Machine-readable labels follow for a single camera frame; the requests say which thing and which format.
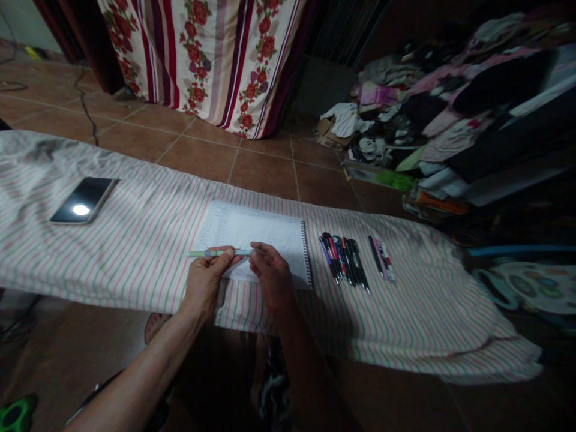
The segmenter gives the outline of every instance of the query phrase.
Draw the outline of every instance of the notebook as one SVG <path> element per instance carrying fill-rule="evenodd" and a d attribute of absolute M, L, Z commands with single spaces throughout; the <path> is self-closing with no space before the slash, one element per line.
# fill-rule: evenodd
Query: notebook
<path fill-rule="evenodd" d="M 221 245 L 251 249 L 252 241 L 268 243 L 276 248 L 290 265 L 294 288 L 312 289 L 306 229 L 304 220 L 300 218 L 212 201 L 194 249 Z M 250 270 L 248 258 L 230 268 L 223 277 L 258 282 Z"/>

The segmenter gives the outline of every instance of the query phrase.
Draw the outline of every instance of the striped curtain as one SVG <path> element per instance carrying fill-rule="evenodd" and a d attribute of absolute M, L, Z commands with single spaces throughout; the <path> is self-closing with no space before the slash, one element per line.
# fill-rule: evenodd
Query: striped curtain
<path fill-rule="evenodd" d="M 248 139 L 274 100 L 306 0 L 98 0 L 137 96 Z"/>

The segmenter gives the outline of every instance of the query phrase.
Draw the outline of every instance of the mint green pen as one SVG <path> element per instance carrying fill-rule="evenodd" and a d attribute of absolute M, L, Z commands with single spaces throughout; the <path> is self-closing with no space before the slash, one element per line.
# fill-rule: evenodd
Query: mint green pen
<path fill-rule="evenodd" d="M 240 249 L 234 249 L 234 255 L 250 255 L 250 253 L 252 252 L 252 249 L 250 250 L 240 250 Z M 198 258 L 198 257 L 208 257 L 208 256 L 220 256 L 224 253 L 224 251 L 209 251 L 209 250 L 205 250 L 205 251 L 190 251 L 186 254 L 186 256 L 190 257 L 190 258 Z"/>

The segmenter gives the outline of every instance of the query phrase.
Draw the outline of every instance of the notebook spiral binding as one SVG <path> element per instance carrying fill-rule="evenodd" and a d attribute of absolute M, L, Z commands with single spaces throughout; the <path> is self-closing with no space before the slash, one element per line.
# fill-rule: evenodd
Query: notebook spiral binding
<path fill-rule="evenodd" d="M 308 276 L 308 286 L 314 289 L 314 283 L 312 279 L 312 263 L 310 262 L 310 251 L 308 249 L 308 239 L 306 238 L 306 222 L 302 221 L 300 223 L 302 228 L 302 244 L 304 244 L 305 262 L 306 262 L 306 274 Z"/>

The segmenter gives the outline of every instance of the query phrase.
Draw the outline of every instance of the pen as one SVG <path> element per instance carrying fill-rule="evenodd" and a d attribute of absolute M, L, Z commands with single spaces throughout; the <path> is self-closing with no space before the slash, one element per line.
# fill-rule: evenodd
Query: pen
<path fill-rule="evenodd" d="M 364 289 L 370 293 L 370 287 L 368 286 L 368 280 L 366 279 L 366 273 L 364 273 L 364 268 L 362 267 L 362 260 L 360 259 L 360 250 L 358 249 L 358 243 L 356 240 L 348 240 L 350 244 L 350 249 L 352 251 L 352 257 L 354 258 L 354 265 L 356 266 L 357 274 L 358 274 L 358 282 Z"/>
<path fill-rule="evenodd" d="M 334 246 L 334 241 L 330 233 L 322 233 L 322 237 L 325 238 L 326 248 L 332 254 L 332 262 L 334 263 L 334 269 L 339 278 L 342 278 L 342 269 L 340 268 L 340 261 L 338 260 L 338 252 L 336 252 L 336 246 Z"/>
<path fill-rule="evenodd" d="M 388 263 L 386 262 L 386 257 L 384 256 L 384 250 L 382 249 L 382 243 L 380 243 L 380 240 L 376 239 L 374 240 L 376 242 L 376 249 L 378 249 L 378 254 L 380 259 L 382 260 L 382 263 L 384 264 L 384 279 L 389 281 L 390 280 L 390 270 L 388 268 Z"/>
<path fill-rule="evenodd" d="M 234 249 L 234 255 L 250 255 L 250 253 L 252 252 L 252 249 L 250 250 L 240 250 L 240 249 Z M 224 251 L 209 251 L 209 250 L 205 250 L 205 251 L 190 251 L 188 253 L 186 253 L 185 255 L 191 258 L 196 258 L 196 257 L 208 257 L 208 256 L 220 256 L 224 253 Z"/>
<path fill-rule="evenodd" d="M 336 281 L 336 285 L 340 285 L 340 283 L 338 282 L 338 278 L 336 277 L 336 270 L 334 269 L 334 264 L 332 262 L 332 259 L 330 258 L 330 254 L 328 253 L 328 250 L 326 249 L 326 245 L 324 244 L 324 240 L 322 239 L 322 237 L 320 237 L 320 244 L 322 244 L 322 250 L 324 251 L 324 255 L 326 255 L 326 261 L 328 261 L 328 267 L 330 267 L 330 272 L 332 273 L 332 277 Z"/>
<path fill-rule="evenodd" d="M 346 262 L 348 264 L 348 269 L 350 270 L 350 283 L 353 287 L 356 287 L 356 275 L 354 273 L 354 266 L 352 263 L 352 257 L 350 256 L 350 248 L 348 247 L 348 240 L 346 237 L 342 237 L 342 252 L 346 257 Z"/>
<path fill-rule="evenodd" d="M 380 273 L 382 279 L 385 279 L 384 272 L 382 271 L 382 265 L 380 264 L 380 257 L 378 256 L 378 252 L 376 252 L 376 245 L 374 244 L 374 239 L 372 238 L 372 236 L 368 236 L 368 240 L 370 241 L 372 255 L 374 256 L 374 260 L 376 261 L 376 267 L 378 267 L 378 273 Z"/>
<path fill-rule="evenodd" d="M 390 260 L 388 249 L 386 248 L 386 245 L 384 243 L 382 243 L 382 248 L 384 252 L 384 257 L 386 258 L 386 264 L 388 264 L 388 275 L 390 276 L 390 280 L 396 283 L 396 275 L 394 274 L 394 269 L 392 268 L 392 261 Z"/>
<path fill-rule="evenodd" d="M 342 240 L 338 236 L 333 236 L 332 239 L 334 240 L 334 244 L 336 245 L 336 252 L 338 253 L 338 259 L 340 260 L 340 265 L 342 267 L 342 273 L 344 274 L 344 278 L 348 281 L 348 283 L 352 283 L 350 281 L 350 269 L 346 265 L 346 260 L 344 259 L 344 251 L 342 250 Z"/>

